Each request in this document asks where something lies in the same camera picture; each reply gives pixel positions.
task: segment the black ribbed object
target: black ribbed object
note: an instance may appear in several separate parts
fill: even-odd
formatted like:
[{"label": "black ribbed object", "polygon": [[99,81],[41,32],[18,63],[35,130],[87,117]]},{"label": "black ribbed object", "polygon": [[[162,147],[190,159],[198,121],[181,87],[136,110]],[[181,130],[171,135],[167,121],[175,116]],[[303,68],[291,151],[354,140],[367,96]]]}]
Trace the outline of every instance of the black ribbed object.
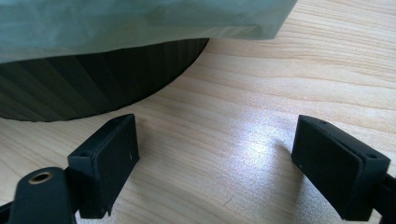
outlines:
[{"label": "black ribbed object", "polygon": [[133,104],[181,75],[207,41],[0,64],[0,117],[79,119]]}]

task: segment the wooden surface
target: wooden surface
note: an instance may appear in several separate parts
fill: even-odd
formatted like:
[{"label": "wooden surface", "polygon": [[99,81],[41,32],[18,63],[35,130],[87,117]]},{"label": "wooden surface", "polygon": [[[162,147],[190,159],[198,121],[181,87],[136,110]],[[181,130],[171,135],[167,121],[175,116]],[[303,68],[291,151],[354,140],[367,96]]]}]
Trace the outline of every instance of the wooden surface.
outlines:
[{"label": "wooden surface", "polygon": [[212,39],[138,104],[67,122],[0,119],[0,203],[134,113],[141,160],[113,215],[79,223],[343,222],[292,164],[295,126],[299,114],[326,119],[390,157],[396,175],[395,4],[300,0],[275,40]]}]

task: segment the light wood tabletop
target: light wood tabletop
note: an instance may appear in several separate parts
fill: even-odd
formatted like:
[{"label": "light wood tabletop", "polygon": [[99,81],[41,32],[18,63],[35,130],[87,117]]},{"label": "light wood tabletop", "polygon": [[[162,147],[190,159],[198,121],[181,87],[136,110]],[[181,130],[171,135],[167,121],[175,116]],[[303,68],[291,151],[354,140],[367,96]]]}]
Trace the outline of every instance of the light wood tabletop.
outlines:
[{"label": "light wood tabletop", "polygon": [[343,222],[291,162],[297,118],[352,134],[391,158],[396,176],[396,2],[300,0],[276,39],[211,39],[137,104],[71,121],[0,119],[0,203],[128,113],[141,159],[112,216],[78,223]]}]

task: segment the plastic bag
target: plastic bag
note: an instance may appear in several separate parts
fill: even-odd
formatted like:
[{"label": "plastic bag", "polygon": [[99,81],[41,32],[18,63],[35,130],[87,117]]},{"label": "plastic bag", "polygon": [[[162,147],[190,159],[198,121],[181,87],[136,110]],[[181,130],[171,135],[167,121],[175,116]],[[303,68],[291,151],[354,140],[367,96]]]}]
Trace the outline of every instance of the plastic bag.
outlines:
[{"label": "plastic bag", "polygon": [[172,40],[274,38],[296,0],[0,0],[0,63]]}]

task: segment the teal fabric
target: teal fabric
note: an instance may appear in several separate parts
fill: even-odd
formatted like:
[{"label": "teal fabric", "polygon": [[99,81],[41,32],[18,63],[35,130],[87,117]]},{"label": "teal fabric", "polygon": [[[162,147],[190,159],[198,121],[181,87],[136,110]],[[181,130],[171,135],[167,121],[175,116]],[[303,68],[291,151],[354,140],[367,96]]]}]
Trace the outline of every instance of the teal fabric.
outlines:
[{"label": "teal fabric", "polygon": [[172,40],[274,38],[296,0],[0,0],[0,63]]}]

